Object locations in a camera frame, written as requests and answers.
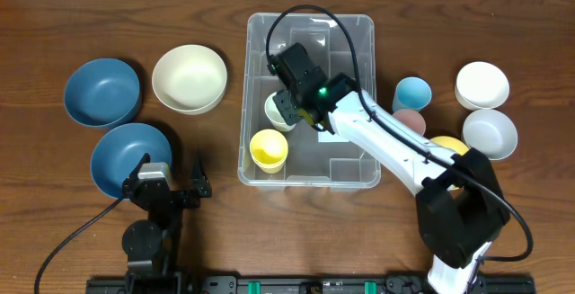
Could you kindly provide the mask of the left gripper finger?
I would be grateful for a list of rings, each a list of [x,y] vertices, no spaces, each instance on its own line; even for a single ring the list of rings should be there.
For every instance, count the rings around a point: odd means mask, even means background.
[[[142,165],[147,164],[149,162],[150,162],[150,155],[148,153],[144,153],[143,156],[141,157],[141,159],[139,160],[138,164],[136,165],[136,167],[128,175],[127,180],[128,181],[137,180],[138,179],[137,175],[138,175]]]
[[[212,187],[204,172],[199,156],[196,156],[193,160],[190,172],[190,181],[193,189],[200,198],[210,198],[212,196]]]

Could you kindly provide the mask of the cream white cup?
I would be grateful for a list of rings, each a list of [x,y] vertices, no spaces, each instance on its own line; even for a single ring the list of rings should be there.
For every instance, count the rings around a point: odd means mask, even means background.
[[[288,125],[282,118],[276,104],[273,101],[273,97],[276,93],[270,94],[264,103],[265,115],[272,124],[272,126],[280,132],[289,132],[294,129],[295,125]]]

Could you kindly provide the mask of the yellow cup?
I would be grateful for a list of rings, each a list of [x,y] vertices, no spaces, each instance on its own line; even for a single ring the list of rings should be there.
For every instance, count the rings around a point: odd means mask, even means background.
[[[260,165],[278,165],[288,156],[285,136],[274,129],[263,129],[251,139],[249,150],[252,159]]]
[[[281,171],[286,162],[285,156],[269,156],[265,153],[256,154],[252,160],[266,174],[275,174]]]

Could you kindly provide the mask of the light blue cup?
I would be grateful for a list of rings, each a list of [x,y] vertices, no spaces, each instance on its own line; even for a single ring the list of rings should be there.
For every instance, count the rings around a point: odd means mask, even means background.
[[[405,77],[395,88],[392,109],[393,112],[402,109],[421,111],[431,99],[432,90],[426,81],[415,76]]]

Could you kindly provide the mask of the pink cup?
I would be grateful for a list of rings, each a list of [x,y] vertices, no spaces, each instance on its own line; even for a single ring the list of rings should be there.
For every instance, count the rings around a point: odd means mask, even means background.
[[[400,109],[393,114],[393,117],[420,135],[424,135],[427,125],[424,118],[418,111],[412,109]]]

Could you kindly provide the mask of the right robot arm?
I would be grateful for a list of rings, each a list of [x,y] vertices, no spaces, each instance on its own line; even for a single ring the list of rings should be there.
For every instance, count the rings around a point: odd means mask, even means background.
[[[416,200],[420,236],[434,254],[428,283],[437,293],[467,293],[480,260],[510,214],[490,160],[476,149],[459,155],[383,110],[358,79],[329,78],[300,43],[268,55],[284,85],[274,98],[289,123],[340,136],[367,151]]]

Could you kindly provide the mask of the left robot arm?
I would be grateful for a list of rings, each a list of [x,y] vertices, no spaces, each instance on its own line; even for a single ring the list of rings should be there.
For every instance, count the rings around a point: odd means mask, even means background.
[[[146,219],[131,224],[122,237],[131,274],[155,277],[174,273],[183,211],[198,208],[202,198],[212,195],[198,159],[186,188],[175,190],[172,183],[169,165],[153,163],[151,156],[144,154],[122,184],[122,194],[147,213]]]

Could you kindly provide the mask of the clear plastic storage container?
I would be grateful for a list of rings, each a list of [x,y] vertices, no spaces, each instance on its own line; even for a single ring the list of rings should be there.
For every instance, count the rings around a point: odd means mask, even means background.
[[[287,186],[330,187],[344,191],[372,188],[381,179],[381,165],[353,143],[320,143],[317,131],[300,121],[286,132],[288,156],[281,171],[266,174],[249,150],[252,136],[271,128],[264,111],[270,94],[282,83],[267,69],[267,54],[301,43],[325,74],[353,74],[351,60],[358,60],[362,87],[376,96],[375,28],[364,14],[339,14],[331,19],[321,13],[255,13],[247,22],[246,60],[243,82],[242,123],[238,177],[260,189]]]

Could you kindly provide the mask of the dark blue bowl lower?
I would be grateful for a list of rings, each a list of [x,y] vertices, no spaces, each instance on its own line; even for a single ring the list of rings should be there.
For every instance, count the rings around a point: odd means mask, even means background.
[[[96,145],[90,170],[96,187],[117,199],[122,183],[145,153],[152,163],[172,164],[173,153],[167,137],[145,123],[128,123],[107,132]]]

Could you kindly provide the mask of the dark blue bowl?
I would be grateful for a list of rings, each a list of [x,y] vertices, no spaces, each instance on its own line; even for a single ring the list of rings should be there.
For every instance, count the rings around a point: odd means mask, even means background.
[[[167,137],[145,123],[128,123],[107,132],[96,145],[90,170],[96,187],[117,199],[122,183],[145,153],[152,163],[172,164],[173,153]]]
[[[67,114],[77,123],[113,129],[129,122],[142,104],[136,71],[116,58],[97,58],[79,67],[64,90]]]

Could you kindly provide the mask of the white paper label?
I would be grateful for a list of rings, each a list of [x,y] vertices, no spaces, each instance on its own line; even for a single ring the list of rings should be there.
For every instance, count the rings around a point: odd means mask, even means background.
[[[329,131],[318,133],[318,141],[320,143],[347,143],[348,140],[337,134],[332,134]]]

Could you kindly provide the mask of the dark blue bowl upper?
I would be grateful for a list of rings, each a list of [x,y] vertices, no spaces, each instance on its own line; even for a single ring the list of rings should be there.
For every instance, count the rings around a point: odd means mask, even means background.
[[[79,67],[64,90],[67,114],[77,123],[113,129],[129,122],[142,104],[136,71],[116,58],[97,58]]]

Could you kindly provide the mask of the cream large bowl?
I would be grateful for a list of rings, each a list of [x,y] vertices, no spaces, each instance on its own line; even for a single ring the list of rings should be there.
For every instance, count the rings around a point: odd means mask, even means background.
[[[152,87],[166,107],[186,115],[199,115],[223,99],[228,72],[224,60],[202,45],[182,45],[156,63]]]

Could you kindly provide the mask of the yellow small bowl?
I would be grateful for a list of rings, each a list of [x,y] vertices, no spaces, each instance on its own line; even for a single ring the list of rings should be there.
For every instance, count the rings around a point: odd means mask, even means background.
[[[469,147],[461,140],[449,136],[438,136],[431,139],[432,142],[442,147],[454,150],[458,155],[464,155]]]

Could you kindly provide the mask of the white small bowl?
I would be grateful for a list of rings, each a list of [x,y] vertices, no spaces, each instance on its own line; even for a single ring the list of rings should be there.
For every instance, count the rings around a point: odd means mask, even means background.
[[[475,61],[457,73],[456,99],[468,110],[497,108],[507,101],[509,93],[507,76],[491,63]]]

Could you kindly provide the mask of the grey small bowl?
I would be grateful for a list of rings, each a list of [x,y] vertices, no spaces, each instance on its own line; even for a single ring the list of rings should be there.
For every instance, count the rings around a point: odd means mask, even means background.
[[[490,160],[511,156],[518,146],[513,121],[500,111],[484,109],[467,116],[462,129],[465,144],[483,152]]]

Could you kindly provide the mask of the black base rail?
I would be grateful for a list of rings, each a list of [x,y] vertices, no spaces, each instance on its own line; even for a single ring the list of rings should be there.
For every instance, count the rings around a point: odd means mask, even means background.
[[[429,294],[435,290],[421,277],[392,275],[367,279],[255,279],[213,276],[195,282],[180,274],[171,277],[94,278],[86,294]]]

